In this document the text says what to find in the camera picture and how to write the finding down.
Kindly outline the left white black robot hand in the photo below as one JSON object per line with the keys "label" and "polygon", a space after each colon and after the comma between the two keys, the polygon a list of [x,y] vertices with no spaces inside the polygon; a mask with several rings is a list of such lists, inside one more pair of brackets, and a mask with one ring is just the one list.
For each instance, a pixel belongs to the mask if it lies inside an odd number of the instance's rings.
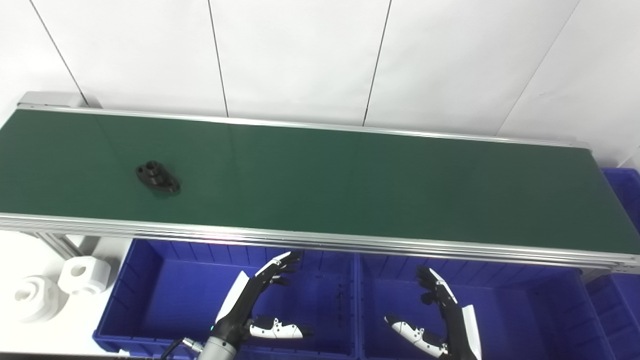
{"label": "left white black robot hand", "polygon": [[311,325],[281,321],[278,317],[253,317],[254,306],[263,292],[270,285],[290,284],[290,280],[283,278],[282,274],[294,273],[294,266],[301,259],[301,251],[286,251],[266,262],[253,276],[240,271],[215,317],[210,337],[235,350],[249,338],[313,337],[314,328]]}

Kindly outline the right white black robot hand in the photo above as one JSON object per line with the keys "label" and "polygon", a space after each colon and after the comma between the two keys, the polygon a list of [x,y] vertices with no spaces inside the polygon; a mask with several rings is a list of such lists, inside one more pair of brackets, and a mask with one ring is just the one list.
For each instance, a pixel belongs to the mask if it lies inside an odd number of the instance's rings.
{"label": "right white black robot hand", "polygon": [[430,330],[388,313],[384,321],[400,337],[418,350],[437,360],[480,360],[482,342],[472,304],[461,306],[448,283],[434,269],[419,265],[418,284],[426,290],[420,300],[424,305],[437,305],[446,334]]}

